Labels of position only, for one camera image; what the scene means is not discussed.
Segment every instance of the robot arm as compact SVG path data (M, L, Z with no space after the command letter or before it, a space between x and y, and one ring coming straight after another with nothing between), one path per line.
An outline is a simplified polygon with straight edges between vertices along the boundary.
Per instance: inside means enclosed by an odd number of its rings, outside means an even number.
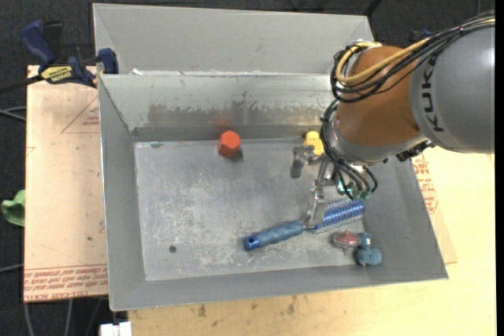
M492 153L494 68L493 13L405 49L356 42L335 55L325 151L361 166L426 146Z

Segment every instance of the teal object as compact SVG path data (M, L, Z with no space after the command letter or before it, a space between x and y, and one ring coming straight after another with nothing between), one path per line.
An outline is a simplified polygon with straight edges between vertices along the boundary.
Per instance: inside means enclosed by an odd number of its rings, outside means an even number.
M24 190L17 192L12 201L2 202L2 214L9 223L24 227Z

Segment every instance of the red cap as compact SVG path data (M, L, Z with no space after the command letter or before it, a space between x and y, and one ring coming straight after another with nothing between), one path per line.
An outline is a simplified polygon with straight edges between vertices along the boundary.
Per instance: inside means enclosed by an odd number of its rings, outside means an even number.
M220 135L217 151L224 157L233 157L239 149L241 140L234 131L225 131Z

